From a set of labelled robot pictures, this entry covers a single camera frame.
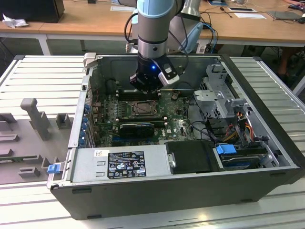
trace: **paper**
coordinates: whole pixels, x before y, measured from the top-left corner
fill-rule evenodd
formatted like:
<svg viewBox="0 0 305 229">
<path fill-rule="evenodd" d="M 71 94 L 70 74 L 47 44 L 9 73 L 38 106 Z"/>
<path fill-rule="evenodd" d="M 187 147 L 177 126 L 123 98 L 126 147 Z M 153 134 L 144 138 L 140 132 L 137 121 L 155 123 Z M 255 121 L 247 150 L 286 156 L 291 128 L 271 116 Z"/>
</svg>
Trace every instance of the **paper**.
<svg viewBox="0 0 305 229">
<path fill-rule="evenodd" d="M 267 19 L 262 14 L 254 13 L 234 13 L 239 18 Z"/>
<path fill-rule="evenodd" d="M 12 19 L 9 17 L 6 17 L 4 14 L 2 22 L 9 27 L 16 28 L 16 27 L 22 27 L 22 26 L 28 26 L 29 24 L 26 23 L 24 19 Z"/>
<path fill-rule="evenodd" d="M 133 12 L 135 7 L 128 7 L 128 6 L 111 6 L 111 11 L 130 11 Z"/>
</svg>

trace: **desk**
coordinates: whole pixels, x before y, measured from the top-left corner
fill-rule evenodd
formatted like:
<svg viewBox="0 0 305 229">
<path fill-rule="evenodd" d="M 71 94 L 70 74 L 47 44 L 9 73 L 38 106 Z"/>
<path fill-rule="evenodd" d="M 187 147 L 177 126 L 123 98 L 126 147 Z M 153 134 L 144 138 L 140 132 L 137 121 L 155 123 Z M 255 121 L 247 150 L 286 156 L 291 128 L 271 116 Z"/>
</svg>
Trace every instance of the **desk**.
<svg viewBox="0 0 305 229">
<path fill-rule="evenodd" d="M 247 4 L 247 7 L 257 11 L 278 10 L 286 11 L 287 6 L 282 0 L 255 0 L 258 6 L 265 6 L 268 9 Z M 87 1 L 73 2 L 64 0 L 65 13 L 59 23 L 30 22 L 29 27 L 11 29 L 5 25 L 0 25 L 0 37 L 15 38 L 35 38 L 38 39 L 44 55 L 51 55 L 48 47 L 48 39 L 68 39 L 68 40 L 112 40 L 124 41 L 123 28 L 130 12 L 110 11 L 112 4 L 97 2 L 87 4 Z M 207 2 L 202 2 L 200 10 L 208 12 L 222 12 L 219 8 L 213 8 Z M 273 19 L 262 13 L 267 19 L 241 19 L 231 14 L 231 19 L 227 14 L 211 14 L 213 27 L 219 33 L 219 44 L 239 44 L 239 45 L 265 45 L 265 46 L 291 46 L 303 47 L 305 44 L 305 26 L 295 22 L 288 24 L 283 21 L 273 21 Z M 203 14 L 203 18 L 208 21 L 208 16 Z M 199 43 L 205 44 L 211 38 L 209 31 L 203 31 Z"/>
<path fill-rule="evenodd" d="M 264 6 L 266 8 L 259 8 L 250 4 L 255 2 L 257 6 Z M 249 0 L 246 4 L 248 8 L 253 8 L 256 11 L 287 11 L 288 6 L 278 7 L 285 5 L 286 2 L 282 0 Z M 215 9 L 207 2 L 202 2 L 200 11 L 207 12 L 222 12 L 219 7 Z M 293 11 L 296 14 L 302 15 L 298 10 Z M 267 13 L 260 13 L 267 19 L 247 19 L 238 18 L 231 13 L 233 18 L 228 14 L 213 14 L 211 13 L 211 21 L 213 28 L 218 31 L 220 44 L 239 44 L 239 45 L 262 45 L 262 46 L 291 46 L 303 47 L 305 45 L 305 26 L 295 23 L 285 23 L 284 21 L 273 20 Z M 208 22 L 207 14 L 202 14 L 203 19 Z M 200 41 L 204 42 L 206 37 L 210 37 L 210 31 L 203 31 L 200 36 Z"/>
</svg>

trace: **blue latch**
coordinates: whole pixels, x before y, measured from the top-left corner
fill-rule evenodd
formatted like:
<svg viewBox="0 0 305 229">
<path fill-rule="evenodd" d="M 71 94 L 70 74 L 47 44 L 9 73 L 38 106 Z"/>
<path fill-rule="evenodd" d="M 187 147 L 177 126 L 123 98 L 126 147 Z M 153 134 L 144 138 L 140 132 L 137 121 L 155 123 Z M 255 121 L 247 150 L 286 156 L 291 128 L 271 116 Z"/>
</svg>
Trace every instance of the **blue latch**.
<svg viewBox="0 0 305 229">
<path fill-rule="evenodd" d="M 236 154 L 234 145 L 219 145 L 216 147 L 218 154 Z"/>
<path fill-rule="evenodd" d="M 52 174 L 52 173 L 61 173 L 60 171 L 61 166 L 60 165 L 49 165 L 48 167 L 48 174 Z"/>
</svg>

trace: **metal bracket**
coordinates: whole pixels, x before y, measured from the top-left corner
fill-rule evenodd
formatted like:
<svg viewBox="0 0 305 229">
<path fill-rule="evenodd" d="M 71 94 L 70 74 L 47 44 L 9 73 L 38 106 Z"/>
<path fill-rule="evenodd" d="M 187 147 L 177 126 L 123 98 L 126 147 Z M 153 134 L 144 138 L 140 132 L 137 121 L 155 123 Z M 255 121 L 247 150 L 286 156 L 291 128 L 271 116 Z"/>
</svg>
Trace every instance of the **metal bracket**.
<svg viewBox="0 0 305 229">
<path fill-rule="evenodd" d="M 228 99 L 224 103 L 227 115 L 234 115 L 234 108 L 242 108 L 245 105 L 248 105 L 245 99 Z"/>
</svg>

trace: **warning label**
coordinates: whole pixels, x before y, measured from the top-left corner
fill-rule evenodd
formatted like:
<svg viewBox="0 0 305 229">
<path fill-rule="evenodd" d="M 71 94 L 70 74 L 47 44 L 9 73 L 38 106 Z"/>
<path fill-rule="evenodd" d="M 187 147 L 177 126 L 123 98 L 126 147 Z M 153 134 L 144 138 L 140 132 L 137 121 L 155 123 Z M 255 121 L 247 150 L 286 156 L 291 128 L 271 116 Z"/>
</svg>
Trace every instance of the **warning label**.
<svg viewBox="0 0 305 229">
<path fill-rule="evenodd" d="M 109 153 L 107 176 L 109 179 L 145 177 L 144 152 Z"/>
</svg>

